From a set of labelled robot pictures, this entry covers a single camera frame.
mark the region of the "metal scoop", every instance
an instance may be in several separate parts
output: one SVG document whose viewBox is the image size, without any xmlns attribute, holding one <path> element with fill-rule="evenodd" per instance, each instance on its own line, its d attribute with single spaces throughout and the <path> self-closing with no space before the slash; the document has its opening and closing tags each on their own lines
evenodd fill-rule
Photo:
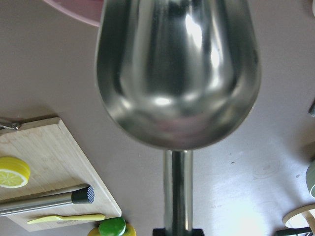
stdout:
<svg viewBox="0 0 315 236">
<path fill-rule="evenodd" d="M 167 189 L 179 198 L 191 194 L 174 189 L 190 178 L 191 151 L 183 150 L 226 137 L 256 100 L 260 65 L 247 2 L 107 0 L 98 40 L 97 81 L 111 118 L 135 139 L 172 150 L 164 182 L 166 205 L 174 207 Z M 171 219 L 166 213 L 165 223 L 176 224 L 174 211 L 187 207 Z M 190 235 L 188 221 L 179 223 L 180 233 L 166 226 L 167 235 Z"/>
</svg>

